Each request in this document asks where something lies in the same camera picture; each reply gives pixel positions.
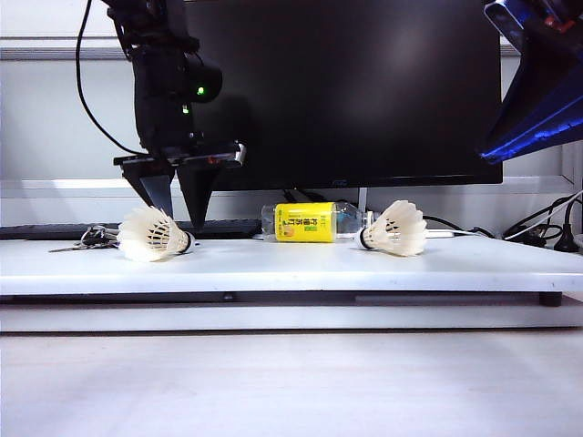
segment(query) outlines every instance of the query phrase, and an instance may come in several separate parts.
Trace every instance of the shuttlecock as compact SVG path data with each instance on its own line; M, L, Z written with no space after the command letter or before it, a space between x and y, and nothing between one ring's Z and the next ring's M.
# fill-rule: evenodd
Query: shuttlecock
M192 234L154 207L136 208L125 216L118 241L126 258L135 261L157 261L184 253L195 244Z
M396 200L372 226L356 235L360 249L381 249L402 257L423 252L427 223L414 203Z

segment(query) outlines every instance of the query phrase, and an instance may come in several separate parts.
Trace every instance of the wire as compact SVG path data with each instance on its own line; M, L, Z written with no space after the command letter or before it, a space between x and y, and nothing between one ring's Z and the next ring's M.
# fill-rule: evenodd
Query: wire
M128 153L133 153L134 155L142 155L146 156L147 153L137 152L135 150L131 150L129 148L123 147L115 138L113 138L109 133L99 124L96 118L91 113L87 102L85 101L85 97L83 96L83 87L81 86L81 41L83 40L83 34L85 33L85 26L87 25L87 19L89 17L89 11L91 9L91 0L87 0L87 6L85 8L85 14L83 15L83 21L81 22L81 28L79 29L79 34L77 36L77 46L75 47L75 70L77 73L77 92L79 94L79 98L81 99L81 105L87 112L89 119L93 122L93 124L101 131L103 135L105 135L113 144L125 150Z
M446 226L448 226L451 229L464 231L462 228L460 228L459 226L455 225L451 221L447 221L447 220L444 220L444 219L439 218L439 217L423 216L423 220L436 221L437 223L441 223L442 225L446 225Z
M565 210L565 224L566 225L571 224L571 209L573 209L573 205L575 205L575 202L579 202L581 205L583 205L583 202L581 202L581 200L579 200L578 198L576 198L572 202L569 202L567 209Z
M487 230L485 230L484 228L480 228L479 226L476 226L472 229L469 230L469 232L480 232L481 234L486 235L489 239L495 239L496 237L494 236L494 234L492 234L491 232L488 232Z
M315 193L313 191L306 191L305 189L302 189L302 188L296 188L296 190L299 193L302 193L311 202L327 202L328 201L322 194Z
M576 200L581 194L583 194L583 189L580 190L578 193L574 194L573 196L571 196L570 198L568 198L567 201L563 202L558 208L557 210L555 210L553 213L549 214L548 217L543 217L541 220L539 220L537 223L535 223L534 225L529 226L528 228L522 229L520 232L517 232L514 235L511 235L509 237L505 237L505 240L509 240L509 239L514 239L516 237L518 237L519 235L524 234L525 232L530 231L532 228L537 227L538 225L542 224L545 220L550 219L551 217L553 217L555 214L557 214L558 212L560 212L563 208L565 208L570 202Z
M298 200L293 196L293 194L288 189L283 189L283 196L289 203L297 203Z
M483 239L490 238L490 237L488 237L486 235L480 235L477 232L474 232L474 231L471 231L471 230L457 230L457 229L454 229L451 232L452 232L452 234L456 234L456 235L457 234L459 234L459 235L474 235L476 237L482 237Z
M558 237L560 237L561 235L563 235L563 228L561 228L559 225L547 225L545 227L545 233L547 233L547 231L549 229L558 229L558 232L556 234L553 234L549 237L545 237L545 234L541 235L542 238L544 239L556 239Z
M567 202L569 200L569 196L565 196L563 198L558 198L557 200L555 200L551 205L549 205L546 208L542 208L541 210L535 212L534 214L531 214L530 216L523 218L522 220L518 221L517 223L515 223L514 225L512 225L510 228L508 228L505 232L504 235L508 234L509 232L514 231L516 228L520 227L521 225L523 225L524 223L527 223L529 220L532 220L538 216L540 216L541 214L544 214L545 212L548 212L549 215L547 216L547 225L550 225L550 215L553 212L553 209L556 208L558 205L561 205L565 202ZM545 235L547 233L547 230L545 229L543 234L540 236L541 238L544 238Z

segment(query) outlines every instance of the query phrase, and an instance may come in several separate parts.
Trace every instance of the keys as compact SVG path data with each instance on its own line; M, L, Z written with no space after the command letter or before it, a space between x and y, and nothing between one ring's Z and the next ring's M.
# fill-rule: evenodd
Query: keys
M62 249L52 249L49 250L49 253L58 253L58 252L70 252L72 250L89 250L89 249L115 249L118 245L115 241L109 241L107 243L97 243L97 244L83 244L81 242L76 243L70 248L62 248Z
M75 243L72 247L49 250L49 253L69 252L71 250L116 248L118 246L116 238L118 233L118 229L107 229L99 225L92 226L85 232L85 234L83 234L83 236L81 236L81 240Z

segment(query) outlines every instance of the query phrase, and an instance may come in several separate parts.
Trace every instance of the robotic arm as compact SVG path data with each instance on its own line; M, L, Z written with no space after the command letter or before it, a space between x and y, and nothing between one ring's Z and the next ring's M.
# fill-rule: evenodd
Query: robotic arm
M485 12L522 58L481 156L495 163L583 138L583 1L497 0Z
M240 167L238 141L208 141L195 129L193 103L213 100L222 73L188 33L183 0L103 0L135 77L136 128L148 153L115 158L148 205L172 215L175 172L195 229L204 223L212 183L222 168Z

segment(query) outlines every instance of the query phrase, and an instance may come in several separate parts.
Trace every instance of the computer monitor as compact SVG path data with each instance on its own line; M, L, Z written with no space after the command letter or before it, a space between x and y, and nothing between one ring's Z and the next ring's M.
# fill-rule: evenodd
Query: computer monitor
M223 88L195 106L243 168L214 189L497 183L479 148L500 106L482 0L199 0L200 52Z

